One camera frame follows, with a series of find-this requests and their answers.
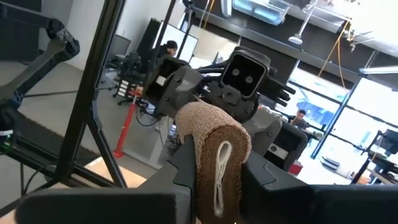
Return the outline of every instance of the ceiling light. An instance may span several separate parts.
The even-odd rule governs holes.
[[[367,75],[392,74],[392,73],[398,73],[398,66],[360,68],[359,71]]]
[[[221,12],[227,18],[232,16],[232,0],[221,0]]]
[[[301,25],[300,30],[298,31],[298,33],[294,34],[293,36],[289,37],[289,42],[296,44],[296,45],[301,45],[303,44],[303,40],[301,39],[301,35],[304,32],[305,26],[307,25],[307,23],[309,22],[312,13],[314,11],[314,9],[317,6],[317,2],[318,0],[315,0],[312,5],[310,6],[310,12],[307,13],[307,16],[305,17],[305,20],[303,22],[303,24]]]

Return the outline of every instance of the vent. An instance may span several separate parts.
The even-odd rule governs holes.
[[[233,8],[274,26],[281,25],[291,5],[304,7],[309,0],[234,0]]]

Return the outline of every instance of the man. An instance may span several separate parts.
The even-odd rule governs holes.
[[[309,127],[308,123],[304,120],[306,114],[305,110],[298,110],[296,116],[289,117],[288,121],[293,126],[297,126],[298,128],[305,130]]]
[[[178,45],[177,45],[176,41],[174,41],[174,40],[169,40],[169,41],[167,41],[166,44],[161,45],[159,47],[159,51],[156,54],[155,65],[157,64],[157,61],[164,55],[169,55],[169,56],[174,57],[175,54],[177,53],[177,50],[178,50]],[[154,58],[155,51],[156,51],[156,49],[151,49],[146,55],[143,55],[142,60],[141,60],[141,63],[142,63],[141,69],[140,69],[141,73],[146,73],[146,71],[148,69],[152,69],[152,68],[149,68],[149,65],[150,65],[150,61]]]

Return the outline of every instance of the red object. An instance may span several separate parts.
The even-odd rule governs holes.
[[[120,132],[120,137],[118,140],[118,144],[116,145],[116,149],[113,151],[113,156],[116,158],[121,158],[122,156],[124,156],[124,152],[123,152],[124,140],[126,139],[127,133],[129,132],[129,127],[130,127],[132,116],[133,116],[134,112],[136,111],[136,100],[138,97],[141,96],[141,94],[136,91],[130,91],[129,94],[131,96],[134,96],[134,99],[133,99],[132,103],[130,104],[129,112],[127,113],[127,117],[124,120],[123,128],[122,128],[122,131]]]
[[[303,169],[303,165],[299,162],[294,162],[293,165],[289,168],[289,173],[293,175],[298,175]]]

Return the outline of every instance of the brown fabric roll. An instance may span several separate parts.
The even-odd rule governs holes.
[[[235,223],[239,217],[241,199],[241,165],[246,162],[251,150],[249,134],[222,109],[204,102],[185,105],[178,111],[175,120],[182,143],[183,137],[188,134],[195,141],[197,217],[202,224]],[[221,163],[217,158],[220,144],[224,142],[229,142],[232,150],[221,180],[223,211],[217,215],[214,203],[216,164]]]

